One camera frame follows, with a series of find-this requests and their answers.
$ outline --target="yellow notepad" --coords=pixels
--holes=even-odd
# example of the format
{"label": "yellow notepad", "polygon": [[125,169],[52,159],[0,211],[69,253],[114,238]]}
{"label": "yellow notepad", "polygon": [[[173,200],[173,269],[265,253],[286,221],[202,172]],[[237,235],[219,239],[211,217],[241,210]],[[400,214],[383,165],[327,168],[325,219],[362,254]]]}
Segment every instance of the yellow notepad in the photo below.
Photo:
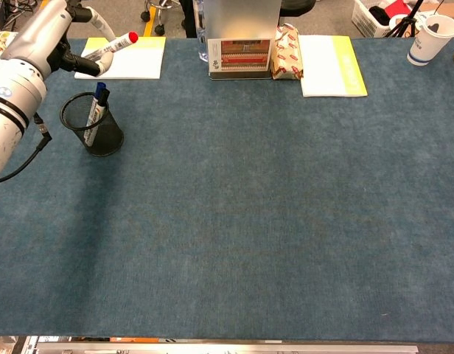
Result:
{"label": "yellow notepad", "polygon": [[[97,79],[159,79],[165,48],[165,37],[139,37],[139,40],[114,53],[110,69]],[[107,44],[105,38],[89,38],[81,56]],[[96,79],[76,73],[76,79]]]}
{"label": "yellow notepad", "polygon": [[312,96],[368,96],[349,37],[300,35],[304,77],[302,94]]}

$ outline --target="paper cup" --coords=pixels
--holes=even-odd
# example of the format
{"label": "paper cup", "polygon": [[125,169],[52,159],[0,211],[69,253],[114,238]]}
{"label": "paper cup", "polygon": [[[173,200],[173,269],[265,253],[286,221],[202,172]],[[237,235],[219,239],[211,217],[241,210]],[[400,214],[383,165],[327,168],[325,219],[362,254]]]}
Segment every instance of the paper cup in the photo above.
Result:
{"label": "paper cup", "polygon": [[[431,28],[437,24],[438,29],[434,32]],[[413,65],[427,65],[452,37],[454,37],[454,20],[448,16],[432,15],[427,18],[422,30],[416,36],[407,59]]]}

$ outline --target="floor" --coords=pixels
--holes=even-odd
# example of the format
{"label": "floor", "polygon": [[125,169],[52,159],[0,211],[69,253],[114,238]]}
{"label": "floor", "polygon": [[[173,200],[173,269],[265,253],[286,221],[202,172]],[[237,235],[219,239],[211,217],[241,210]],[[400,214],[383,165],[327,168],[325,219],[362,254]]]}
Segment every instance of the floor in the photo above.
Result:
{"label": "floor", "polygon": [[[38,6],[45,6],[48,0],[38,0]],[[85,6],[93,7],[112,26],[116,35],[135,31],[139,35],[156,35],[155,26],[158,24],[154,11],[152,20],[146,24],[140,14],[144,10],[142,0],[118,0],[116,6],[108,6],[108,0],[85,1]],[[300,18],[286,18],[286,22],[298,28],[301,34],[348,35],[351,38],[362,38],[362,35],[352,23],[352,13],[355,0],[320,0],[315,7]],[[24,14],[17,20],[19,30],[31,16]],[[183,13],[181,8],[175,8],[163,14],[166,36],[168,38],[184,38],[181,28]],[[88,24],[73,24],[69,30],[69,38],[98,37],[100,34]],[[454,354],[454,344],[411,344],[417,345],[422,354]]]}

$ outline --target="pen holder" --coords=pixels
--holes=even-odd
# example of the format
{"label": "pen holder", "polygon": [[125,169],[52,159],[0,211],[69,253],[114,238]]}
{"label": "pen holder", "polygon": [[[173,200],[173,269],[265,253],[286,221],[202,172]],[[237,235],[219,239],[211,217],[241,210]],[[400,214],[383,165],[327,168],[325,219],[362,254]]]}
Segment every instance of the pen holder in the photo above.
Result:
{"label": "pen holder", "polygon": [[[105,113],[100,120],[86,126],[93,96],[94,93],[92,92],[83,92],[70,98],[60,111],[60,121],[78,136],[78,139],[91,155],[108,156],[121,148],[124,142],[124,133],[111,114],[109,104],[107,104]],[[94,141],[90,145],[88,144],[88,133],[94,135]]]}

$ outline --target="blue felt mat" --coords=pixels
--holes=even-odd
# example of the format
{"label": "blue felt mat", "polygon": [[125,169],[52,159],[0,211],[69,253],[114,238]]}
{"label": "blue felt mat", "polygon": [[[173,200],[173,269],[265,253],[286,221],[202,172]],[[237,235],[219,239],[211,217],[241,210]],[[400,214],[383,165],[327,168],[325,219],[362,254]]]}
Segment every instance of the blue felt mat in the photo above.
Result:
{"label": "blue felt mat", "polygon": [[160,80],[107,82],[107,158],[58,119],[94,82],[54,74],[54,140],[0,185],[0,334],[454,341],[454,39],[353,44],[369,96],[305,99],[168,40]]}

